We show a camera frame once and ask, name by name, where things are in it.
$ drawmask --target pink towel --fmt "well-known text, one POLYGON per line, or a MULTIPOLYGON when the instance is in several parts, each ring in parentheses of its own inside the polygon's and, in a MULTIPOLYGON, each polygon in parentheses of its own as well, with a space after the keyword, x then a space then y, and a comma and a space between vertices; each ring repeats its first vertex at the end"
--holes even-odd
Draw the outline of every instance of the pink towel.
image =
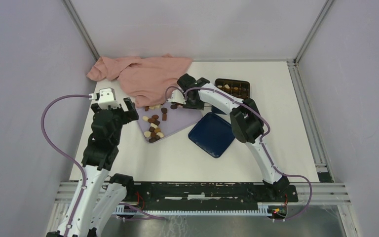
POLYGON ((165 102, 166 88, 176 85, 191 63, 190 58, 174 58, 169 54, 145 59, 100 57, 86 76, 94 81, 117 78, 121 89, 136 97, 136 107, 152 106, 165 102))

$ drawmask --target gray floor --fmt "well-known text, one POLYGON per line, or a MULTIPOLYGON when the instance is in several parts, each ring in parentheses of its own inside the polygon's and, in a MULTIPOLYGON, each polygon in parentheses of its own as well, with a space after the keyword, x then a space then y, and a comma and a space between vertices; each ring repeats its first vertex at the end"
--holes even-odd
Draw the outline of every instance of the gray floor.
MULTIPOLYGON (((302 207, 289 207, 295 214, 302 207)), ((336 206, 311 206, 301 218, 272 223, 265 217, 170 216, 168 221, 122 223, 110 219, 102 237, 345 237, 336 206)))

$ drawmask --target white table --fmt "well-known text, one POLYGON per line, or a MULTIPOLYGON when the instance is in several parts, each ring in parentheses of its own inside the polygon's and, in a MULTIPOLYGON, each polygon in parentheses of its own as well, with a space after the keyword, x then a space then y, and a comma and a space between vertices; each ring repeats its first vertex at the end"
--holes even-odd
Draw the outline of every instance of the white table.
MULTIPOLYGON (((271 126, 267 143, 273 159, 283 172, 301 174, 312 182, 319 182, 285 62, 194 62, 188 74, 196 79, 204 77, 212 83, 217 78, 250 82, 251 98, 271 126)), ((95 91, 106 87, 114 88, 117 101, 126 108, 123 98, 128 96, 120 89, 118 81, 100 81, 95 91)), ((203 113, 209 111, 210 108, 206 108, 203 113)), ((91 133, 92 116, 89 110, 75 157, 79 162, 91 133)), ((136 181, 262 181, 261 171, 245 144, 235 139, 220 158, 213 158, 188 139, 192 127, 148 144, 136 121, 125 125, 110 174, 131 175, 136 181)), ((80 171, 73 167, 70 179, 79 178, 80 171)), ((290 178, 290 181, 304 182, 300 178, 290 178)))

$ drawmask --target purple mat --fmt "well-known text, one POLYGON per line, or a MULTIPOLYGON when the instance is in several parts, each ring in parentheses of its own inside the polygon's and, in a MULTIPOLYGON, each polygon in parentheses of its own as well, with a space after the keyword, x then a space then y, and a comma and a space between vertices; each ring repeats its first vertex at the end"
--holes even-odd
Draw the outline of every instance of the purple mat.
POLYGON ((156 142, 162 141, 170 135, 177 133, 184 128, 187 128, 190 125, 193 125, 202 118, 202 113, 200 110, 183 109, 180 107, 178 107, 176 110, 173 110, 171 109, 170 103, 165 103, 160 107, 165 107, 168 109, 166 121, 162 121, 162 111, 160 111, 160 109, 149 109, 148 111, 145 111, 144 107, 137 109, 137 113, 139 114, 139 120, 137 120, 137 123, 139 124, 140 130, 142 131, 142 136, 147 143, 149 143, 149 139, 146 138, 143 133, 149 130, 150 123, 144 121, 142 119, 143 116, 148 116, 149 118, 151 118, 153 115, 159 116, 159 128, 165 136, 156 142))

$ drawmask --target crumpled fabric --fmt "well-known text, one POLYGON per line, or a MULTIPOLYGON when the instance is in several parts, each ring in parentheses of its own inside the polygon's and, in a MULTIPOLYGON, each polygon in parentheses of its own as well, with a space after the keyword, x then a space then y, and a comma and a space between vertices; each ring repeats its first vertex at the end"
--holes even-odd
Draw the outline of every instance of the crumpled fabric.
POLYGON ((166 101, 166 88, 177 85, 178 78, 187 72, 191 63, 191 58, 169 54, 144 59, 100 57, 86 76, 94 81, 117 79, 121 89, 136 98, 136 107, 152 106, 166 101))

